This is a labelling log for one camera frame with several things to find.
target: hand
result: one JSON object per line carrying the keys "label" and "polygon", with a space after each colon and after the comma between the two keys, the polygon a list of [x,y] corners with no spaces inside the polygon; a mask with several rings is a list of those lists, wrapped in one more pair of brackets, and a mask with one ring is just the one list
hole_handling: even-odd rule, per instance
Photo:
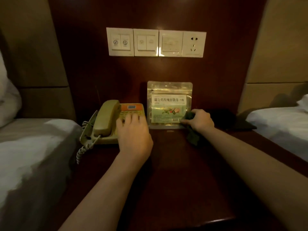
{"label": "hand", "polygon": [[148,123],[145,116],[137,113],[127,114],[125,123],[122,119],[116,121],[120,153],[127,163],[141,167],[149,158],[153,140],[149,133]]}
{"label": "hand", "polygon": [[209,113],[203,109],[193,109],[192,113],[195,113],[195,117],[191,120],[181,120],[181,123],[190,125],[193,130],[202,133],[207,129],[214,128],[214,122],[211,119]]}

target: plastic pouch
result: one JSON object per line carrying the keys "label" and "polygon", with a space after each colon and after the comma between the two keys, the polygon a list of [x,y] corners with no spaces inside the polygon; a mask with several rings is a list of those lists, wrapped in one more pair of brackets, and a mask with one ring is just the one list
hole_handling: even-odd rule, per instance
{"label": "plastic pouch", "polygon": [[180,120],[191,110],[191,82],[148,81],[147,121],[150,129],[180,129]]}

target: electrical wall plate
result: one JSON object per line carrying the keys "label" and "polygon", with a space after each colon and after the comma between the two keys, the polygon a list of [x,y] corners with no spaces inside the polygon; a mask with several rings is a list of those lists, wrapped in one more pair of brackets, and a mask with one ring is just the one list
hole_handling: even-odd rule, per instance
{"label": "electrical wall plate", "polygon": [[160,57],[180,57],[182,42],[182,31],[159,30],[158,55]]}
{"label": "electrical wall plate", "polygon": [[135,56],[158,56],[158,30],[134,29]]}
{"label": "electrical wall plate", "polygon": [[134,56],[134,34],[130,28],[106,27],[110,56]]}
{"label": "electrical wall plate", "polygon": [[184,32],[182,57],[202,58],[206,32]]}

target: power outlet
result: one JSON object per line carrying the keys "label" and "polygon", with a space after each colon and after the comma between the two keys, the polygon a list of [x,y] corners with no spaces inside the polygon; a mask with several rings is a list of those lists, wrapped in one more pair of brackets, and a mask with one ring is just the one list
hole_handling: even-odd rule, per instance
{"label": "power outlet", "polygon": [[184,32],[182,57],[202,58],[206,32]]}

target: bed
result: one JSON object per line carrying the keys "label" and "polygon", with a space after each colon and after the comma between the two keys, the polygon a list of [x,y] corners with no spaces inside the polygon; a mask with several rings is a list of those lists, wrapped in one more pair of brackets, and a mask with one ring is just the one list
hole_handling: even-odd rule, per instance
{"label": "bed", "polygon": [[308,162],[308,112],[298,107],[269,108],[251,112],[246,121],[272,142]]}
{"label": "bed", "polygon": [[81,127],[15,119],[0,128],[0,230],[38,230],[65,190]]}

